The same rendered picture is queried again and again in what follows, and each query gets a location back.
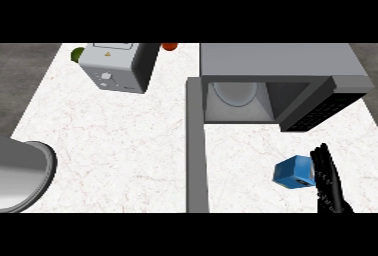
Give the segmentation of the green round vegetable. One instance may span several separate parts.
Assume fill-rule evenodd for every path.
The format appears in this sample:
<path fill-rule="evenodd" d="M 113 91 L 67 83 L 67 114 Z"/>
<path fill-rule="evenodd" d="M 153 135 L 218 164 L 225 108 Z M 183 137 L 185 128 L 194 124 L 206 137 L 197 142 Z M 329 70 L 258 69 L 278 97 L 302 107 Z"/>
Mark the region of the green round vegetable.
<path fill-rule="evenodd" d="M 84 47 L 76 47 L 72 51 L 70 51 L 70 61 L 78 63 L 81 54 L 84 52 Z"/>

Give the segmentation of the grey microwave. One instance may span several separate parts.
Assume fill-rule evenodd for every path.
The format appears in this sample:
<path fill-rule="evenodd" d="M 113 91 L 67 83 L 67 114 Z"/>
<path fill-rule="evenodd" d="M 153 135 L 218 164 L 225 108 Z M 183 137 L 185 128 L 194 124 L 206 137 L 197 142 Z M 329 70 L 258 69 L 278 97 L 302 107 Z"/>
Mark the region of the grey microwave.
<path fill-rule="evenodd" d="M 373 84 L 345 43 L 202 43 L 208 124 L 276 124 L 305 132 L 348 107 Z"/>

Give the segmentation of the grey steel sink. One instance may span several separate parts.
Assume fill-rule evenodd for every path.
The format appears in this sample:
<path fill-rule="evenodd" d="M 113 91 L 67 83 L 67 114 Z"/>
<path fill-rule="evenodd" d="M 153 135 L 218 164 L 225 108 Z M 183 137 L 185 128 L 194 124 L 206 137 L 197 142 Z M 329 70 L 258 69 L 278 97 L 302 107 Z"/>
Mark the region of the grey steel sink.
<path fill-rule="evenodd" d="M 56 174 L 53 148 L 0 136 L 0 213 L 19 213 L 42 196 Z"/>

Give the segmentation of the grey microwave door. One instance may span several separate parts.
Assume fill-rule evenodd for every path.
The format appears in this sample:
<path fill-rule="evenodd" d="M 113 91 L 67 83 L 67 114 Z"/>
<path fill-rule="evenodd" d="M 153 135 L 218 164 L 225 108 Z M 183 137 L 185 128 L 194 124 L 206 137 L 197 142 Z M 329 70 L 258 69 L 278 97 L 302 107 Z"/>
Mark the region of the grey microwave door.
<path fill-rule="evenodd" d="M 209 212 L 202 85 L 197 77 L 188 77 L 185 82 L 185 211 Z"/>

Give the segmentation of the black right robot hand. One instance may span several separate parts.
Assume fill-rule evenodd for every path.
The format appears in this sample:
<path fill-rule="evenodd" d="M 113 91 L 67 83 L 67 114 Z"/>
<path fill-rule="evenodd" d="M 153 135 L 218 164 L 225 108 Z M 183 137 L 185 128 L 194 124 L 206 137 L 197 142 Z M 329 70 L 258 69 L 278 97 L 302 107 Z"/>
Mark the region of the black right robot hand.
<path fill-rule="evenodd" d="M 352 213 L 342 195 L 341 179 L 324 143 L 309 152 L 314 167 L 318 213 Z"/>

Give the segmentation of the white toaster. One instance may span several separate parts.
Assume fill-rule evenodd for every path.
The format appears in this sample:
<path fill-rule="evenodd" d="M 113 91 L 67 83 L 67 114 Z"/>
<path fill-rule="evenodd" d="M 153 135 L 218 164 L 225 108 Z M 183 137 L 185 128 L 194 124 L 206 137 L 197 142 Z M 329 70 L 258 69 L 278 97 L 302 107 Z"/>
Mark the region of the white toaster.
<path fill-rule="evenodd" d="M 143 94 L 157 51 L 157 43 L 88 43 L 78 65 L 101 90 Z"/>

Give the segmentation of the blue milk carton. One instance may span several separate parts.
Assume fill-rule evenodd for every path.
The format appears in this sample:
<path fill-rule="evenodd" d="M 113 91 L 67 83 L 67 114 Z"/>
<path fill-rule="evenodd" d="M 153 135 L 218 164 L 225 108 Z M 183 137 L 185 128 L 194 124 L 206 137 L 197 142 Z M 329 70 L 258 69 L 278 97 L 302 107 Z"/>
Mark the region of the blue milk carton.
<path fill-rule="evenodd" d="M 273 182 L 287 189 L 314 186 L 311 158 L 295 155 L 277 163 L 274 166 Z"/>

